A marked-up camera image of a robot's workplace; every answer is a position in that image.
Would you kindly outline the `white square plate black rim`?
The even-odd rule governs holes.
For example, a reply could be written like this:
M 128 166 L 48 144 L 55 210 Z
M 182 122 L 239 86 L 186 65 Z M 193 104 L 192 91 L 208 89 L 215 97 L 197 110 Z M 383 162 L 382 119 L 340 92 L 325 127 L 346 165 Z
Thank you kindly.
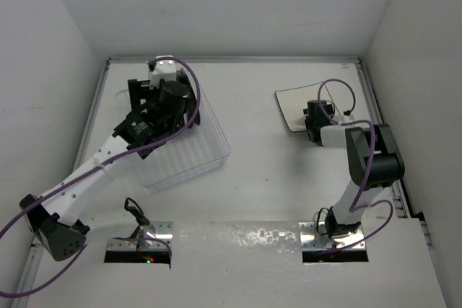
M 307 133 L 305 127 L 304 109 L 310 100 L 318 101 L 318 90 L 321 83 L 275 91 L 276 101 L 286 126 L 291 133 Z M 321 100 L 331 101 L 335 106 L 335 114 L 342 113 L 334 101 L 332 93 L 325 85 L 321 91 Z

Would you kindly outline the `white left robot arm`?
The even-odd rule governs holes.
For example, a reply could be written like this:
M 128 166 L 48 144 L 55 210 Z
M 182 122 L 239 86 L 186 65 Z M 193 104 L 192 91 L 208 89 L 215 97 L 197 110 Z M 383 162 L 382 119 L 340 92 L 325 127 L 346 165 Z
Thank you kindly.
M 150 221 L 131 198 L 121 214 L 86 216 L 87 207 L 129 167 L 200 123 L 201 91 L 196 78 L 161 79 L 157 87 L 129 81 L 131 112 L 103 145 L 62 183 L 19 203 L 30 230 L 56 261 L 99 239 L 130 238 Z

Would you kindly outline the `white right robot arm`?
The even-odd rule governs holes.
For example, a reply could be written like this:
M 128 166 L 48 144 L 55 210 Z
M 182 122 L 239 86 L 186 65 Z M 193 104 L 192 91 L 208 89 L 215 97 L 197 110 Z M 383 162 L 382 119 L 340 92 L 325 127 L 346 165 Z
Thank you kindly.
M 334 106 L 325 100 L 309 101 L 303 113 L 311 142 L 344 149 L 347 155 L 349 183 L 327 211 L 324 234 L 334 238 L 354 233 L 376 196 L 404 176 L 404 160 L 393 131 L 387 123 L 354 121 L 348 115 L 335 120 Z

